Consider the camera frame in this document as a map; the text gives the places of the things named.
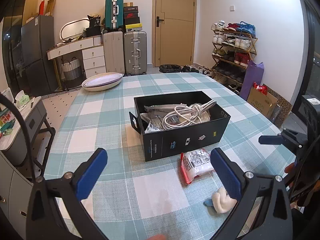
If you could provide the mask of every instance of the beige suitcase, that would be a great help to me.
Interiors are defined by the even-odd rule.
[[[124,74],[123,33],[105,33],[103,35],[103,50],[107,72]]]

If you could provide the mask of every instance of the red sneaker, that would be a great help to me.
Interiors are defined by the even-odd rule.
[[[247,67],[250,61],[250,56],[248,54],[241,53],[241,62],[240,65]]]
[[[241,63],[241,53],[237,52],[235,55],[235,63],[240,64]]]
[[[239,27],[240,25],[238,23],[229,23],[228,26],[223,28],[223,30],[236,32],[237,31],[236,29]]]

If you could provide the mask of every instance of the black cable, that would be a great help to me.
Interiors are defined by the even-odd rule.
[[[23,117],[21,116],[19,110],[14,106],[13,103],[10,102],[10,100],[8,98],[6,98],[1,93],[0,93],[0,103],[3,104],[4,106],[6,106],[14,114],[15,118],[18,120],[18,122],[21,126],[24,140],[25,140],[26,146],[27,146],[27,157],[29,159],[32,182],[34,183],[36,180],[36,176],[35,176],[35,171],[34,171],[34,167],[33,167],[32,155],[31,155],[30,137],[29,137],[26,123],[24,122]]]
[[[299,162],[299,164],[297,165],[300,165],[297,173],[296,173],[296,176],[294,177],[294,181],[293,181],[293,185],[292,187],[290,188],[289,190],[289,201],[291,199],[291,196],[293,194],[293,191],[294,191],[294,188],[296,187],[296,184],[297,184],[297,180],[298,180],[298,177],[299,177],[299,174],[301,172],[301,169],[302,169],[302,166],[303,164],[305,163],[307,157],[309,156],[309,153],[312,151],[313,147],[316,145],[316,143],[318,142],[318,140],[320,139],[320,135],[312,142],[312,144],[310,145],[310,147],[308,148],[308,150],[306,151],[306,154],[304,155],[303,159],[301,160],[301,162]]]

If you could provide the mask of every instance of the purple bag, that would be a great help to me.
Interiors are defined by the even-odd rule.
[[[240,96],[247,101],[251,87],[254,82],[260,85],[264,72],[263,62],[255,64],[252,60],[249,61],[247,71],[244,76],[243,85],[240,91]]]

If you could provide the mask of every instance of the blue gripper pad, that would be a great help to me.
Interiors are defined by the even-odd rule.
[[[230,166],[227,164],[227,162],[224,160],[224,158],[221,156],[220,152],[224,154],[224,152],[220,148],[215,148],[211,151],[211,155],[210,155],[211,165],[217,172],[219,179],[221,180],[223,186],[227,190],[229,196],[231,198],[236,199],[237,201],[240,201],[242,197],[241,181],[239,180],[238,176],[233,172],[233,170],[230,168]]]
[[[101,149],[96,158],[78,180],[76,185],[76,197],[79,201],[88,198],[93,186],[96,184],[107,163],[108,154],[106,150]]]

